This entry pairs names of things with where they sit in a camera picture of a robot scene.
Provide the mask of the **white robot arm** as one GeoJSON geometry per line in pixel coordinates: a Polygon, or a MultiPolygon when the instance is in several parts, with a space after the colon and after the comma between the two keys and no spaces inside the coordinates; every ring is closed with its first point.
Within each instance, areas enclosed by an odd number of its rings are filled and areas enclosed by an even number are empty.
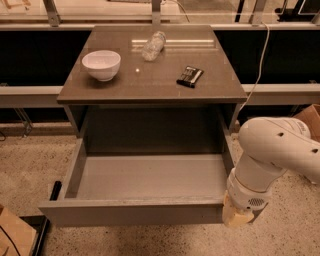
{"type": "Polygon", "coordinates": [[[258,117],[246,121],[238,134],[243,153],[227,179],[222,220],[227,227],[251,222],[266,207],[272,184],[288,171],[320,183],[320,143],[296,118],[258,117]]]}

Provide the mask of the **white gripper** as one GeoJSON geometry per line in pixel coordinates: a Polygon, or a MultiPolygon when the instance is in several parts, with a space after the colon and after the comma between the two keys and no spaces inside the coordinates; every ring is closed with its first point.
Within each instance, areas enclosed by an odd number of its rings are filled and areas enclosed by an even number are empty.
{"type": "Polygon", "coordinates": [[[222,220],[226,227],[238,228],[249,223],[254,214],[262,210],[271,198],[270,189],[264,192],[253,191],[240,183],[232,169],[227,179],[227,192],[224,194],[222,220]]]}

